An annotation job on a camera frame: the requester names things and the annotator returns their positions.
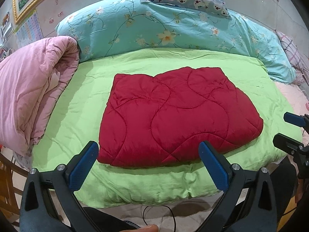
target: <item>flower print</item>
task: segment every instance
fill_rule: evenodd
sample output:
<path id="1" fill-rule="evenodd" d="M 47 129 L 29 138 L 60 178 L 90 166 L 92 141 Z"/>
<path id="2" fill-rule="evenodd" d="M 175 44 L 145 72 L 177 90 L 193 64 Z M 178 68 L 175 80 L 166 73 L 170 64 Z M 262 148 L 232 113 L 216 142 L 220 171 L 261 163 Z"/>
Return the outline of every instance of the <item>flower print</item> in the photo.
<path id="1" fill-rule="evenodd" d="M 150 42 L 150 47 L 151 47 L 151 48 L 156 48 L 156 47 L 158 47 L 158 44 L 155 43 L 153 40 L 151 40 L 151 42 Z"/>
<path id="2" fill-rule="evenodd" d="M 77 35 L 73 35 L 72 37 L 73 37 L 76 41 L 80 40 L 80 37 L 77 36 Z"/>
<path id="3" fill-rule="evenodd" d="M 129 27 L 132 25 L 132 23 L 134 22 L 134 19 L 130 18 L 126 21 L 126 26 Z"/>
<path id="4" fill-rule="evenodd" d="M 165 29 L 164 32 L 159 33 L 157 37 L 161 39 L 162 45 L 167 45 L 168 43 L 174 44 L 174 38 L 176 37 L 176 34 L 174 31 L 170 32 L 169 30 Z"/>
<path id="5" fill-rule="evenodd" d="M 99 14 L 102 14 L 102 13 L 103 13 L 104 9 L 100 6 L 100 7 L 97 8 L 95 11 L 96 11 L 95 13 L 96 13 L 97 15 L 99 15 Z"/>
<path id="6" fill-rule="evenodd" d="M 217 48 L 218 49 L 228 49 L 228 47 L 226 47 L 224 44 L 225 44 L 225 41 L 223 41 L 222 44 L 219 44 Z"/>
<path id="7" fill-rule="evenodd" d="M 200 13 L 200 19 L 204 22 L 207 21 L 207 17 L 204 13 Z"/>
<path id="8" fill-rule="evenodd" d="M 90 46 L 86 46 L 82 52 L 83 52 L 85 55 L 87 55 L 87 54 L 89 53 L 89 51 L 90 51 Z"/>
<path id="9" fill-rule="evenodd" d="M 142 45 L 145 45 L 146 44 L 146 41 L 145 41 L 145 39 L 143 39 L 143 38 L 138 38 L 137 40 L 136 40 L 136 42 L 138 43 L 138 45 L 140 45 L 140 46 L 142 46 Z"/>
<path id="10" fill-rule="evenodd" d="M 254 36 L 251 36 L 251 41 L 255 44 L 257 40 L 254 38 Z"/>
<path id="11" fill-rule="evenodd" d="M 178 14 L 176 14 L 176 13 L 173 13 L 173 15 L 174 15 L 174 20 L 175 20 L 175 23 L 179 23 L 180 22 L 180 18 L 179 18 L 179 15 Z"/>
<path id="12" fill-rule="evenodd" d="M 219 30 L 216 27 L 213 27 L 211 31 L 213 32 L 213 35 L 217 36 L 219 34 Z"/>
<path id="13" fill-rule="evenodd" d="M 65 22 L 71 22 L 73 21 L 74 17 L 77 15 L 77 13 L 73 13 L 71 15 L 69 15 L 66 19 L 65 19 Z"/>

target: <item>calendar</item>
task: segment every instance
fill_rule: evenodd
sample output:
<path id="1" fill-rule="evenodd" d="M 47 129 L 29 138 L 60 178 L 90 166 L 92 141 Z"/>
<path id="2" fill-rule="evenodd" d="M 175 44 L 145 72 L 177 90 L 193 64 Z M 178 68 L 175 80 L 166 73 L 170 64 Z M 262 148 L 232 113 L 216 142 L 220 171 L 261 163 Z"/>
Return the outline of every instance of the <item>calendar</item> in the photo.
<path id="1" fill-rule="evenodd" d="M 15 33 L 18 48 L 43 39 L 37 13 L 33 13 Z"/>

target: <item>hand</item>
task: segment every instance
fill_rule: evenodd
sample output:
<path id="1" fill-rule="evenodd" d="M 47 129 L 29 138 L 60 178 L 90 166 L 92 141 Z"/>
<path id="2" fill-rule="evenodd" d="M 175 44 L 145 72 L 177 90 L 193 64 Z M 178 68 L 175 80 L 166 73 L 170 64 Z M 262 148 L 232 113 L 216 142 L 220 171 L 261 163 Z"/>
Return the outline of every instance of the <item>hand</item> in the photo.
<path id="1" fill-rule="evenodd" d="M 137 232 L 137 230 L 139 230 L 139 232 L 159 232 L 159 228 L 157 225 L 148 225 L 146 227 L 142 227 L 140 229 L 136 229 L 136 230 L 124 230 L 122 232 Z"/>

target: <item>metal screw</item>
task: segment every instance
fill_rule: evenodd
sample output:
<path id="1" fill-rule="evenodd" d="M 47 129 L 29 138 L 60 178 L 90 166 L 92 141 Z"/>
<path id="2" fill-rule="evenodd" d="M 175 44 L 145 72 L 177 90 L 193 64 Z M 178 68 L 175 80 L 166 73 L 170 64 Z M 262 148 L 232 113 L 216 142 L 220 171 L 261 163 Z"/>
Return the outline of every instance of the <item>metal screw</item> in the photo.
<path id="1" fill-rule="evenodd" d="M 57 166 L 57 170 L 58 171 L 63 171 L 65 169 L 65 165 L 64 164 L 61 164 L 59 166 Z"/>
<path id="2" fill-rule="evenodd" d="M 35 174 L 36 172 L 37 172 L 36 168 L 32 168 L 32 169 L 30 170 L 30 174 Z"/>
<path id="3" fill-rule="evenodd" d="M 240 169 L 240 165 L 238 165 L 238 164 L 233 164 L 233 165 L 232 165 L 232 169 L 234 169 L 234 170 L 239 170 L 239 169 Z"/>
<path id="4" fill-rule="evenodd" d="M 262 171 L 262 173 L 268 173 L 268 170 L 267 170 L 266 167 L 262 167 L 262 168 L 261 168 L 261 171 Z"/>

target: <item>teal floral bedding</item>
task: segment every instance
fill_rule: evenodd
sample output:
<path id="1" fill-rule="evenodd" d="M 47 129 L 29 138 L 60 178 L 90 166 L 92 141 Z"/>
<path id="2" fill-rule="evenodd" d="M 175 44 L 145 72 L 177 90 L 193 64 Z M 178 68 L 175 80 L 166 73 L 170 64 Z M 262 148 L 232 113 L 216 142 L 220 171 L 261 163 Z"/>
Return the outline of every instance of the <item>teal floral bedding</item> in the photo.
<path id="1" fill-rule="evenodd" d="M 276 34 L 229 13 L 232 20 L 140 0 L 103 0 L 67 16 L 56 30 L 77 40 L 81 62 L 143 48 L 202 49 L 258 58 L 271 79 L 294 81 L 295 70 Z"/>

